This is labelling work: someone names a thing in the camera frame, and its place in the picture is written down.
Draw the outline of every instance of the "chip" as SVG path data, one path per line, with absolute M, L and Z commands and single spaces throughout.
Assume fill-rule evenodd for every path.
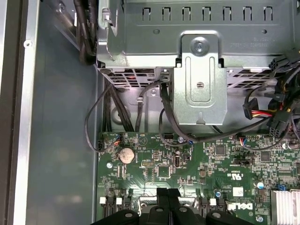
M 200 184 L 206 184 L 205 178 L 200 178 Z
M 269 162 L 271 159 L 271 155 L 269 151 L 261 152 L 261 161 L 262 162 Z
M 265 192 L 264 189 L 260 189 L 260 190 L 258 190 L 258 194 L 259 195 L 264 195 L 264 194 L 266 194 L 266 192 Z
M 157 176 L 160 178 L 169 178 L 170 177 L 169 166 L 159 166 Z
M 225 146 L 217 145 L 216 146 L 216 155 L 224 156 L 225 155 Z

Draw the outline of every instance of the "white sticker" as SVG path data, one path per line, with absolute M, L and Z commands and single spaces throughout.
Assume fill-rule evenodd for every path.
M 234 197 L 243 197 L 244 196 L 244 188 L 243 187 L 233 187 L 232 193 Z
M 210 199 L 210 205 L 211 206 L 217 205 L 217 200 L 215 198 L 211 198 Z

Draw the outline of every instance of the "capacitor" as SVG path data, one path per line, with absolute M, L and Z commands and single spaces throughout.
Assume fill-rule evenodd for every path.
M 131 148 L 123 148 L 119 152 L 119 159 L 124 164 L 131 163 L 135 158 L 135 152 Z
M 254 181 L 253 184 L 258 189 L 263 189 L 264 188 L 264 184 L 261 181 L 259 181 L 259 180 Z
M 221 197 L 221 192 L 220 192 L 218 189 L 215 189 L 215 190 L 214 190 L 214 193 L 215 193 L 215 196 L 216 196 L 217 198 L 220 198 L 220 197 Z

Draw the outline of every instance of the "metal bracket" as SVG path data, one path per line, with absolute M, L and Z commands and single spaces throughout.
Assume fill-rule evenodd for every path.
M 182 64 L 174 68 L 173 78 L 173 108 L 180 125 L 223 123 L 226 69 L 219 67 L 218 45 L 215 34 L 181 38 Z

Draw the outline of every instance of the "label sticker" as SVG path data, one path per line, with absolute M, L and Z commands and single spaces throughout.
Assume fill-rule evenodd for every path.
M 244 196 L 244 188 L 243 187 L 233 187 L 232 194 L 234 197 L 243 197 Z

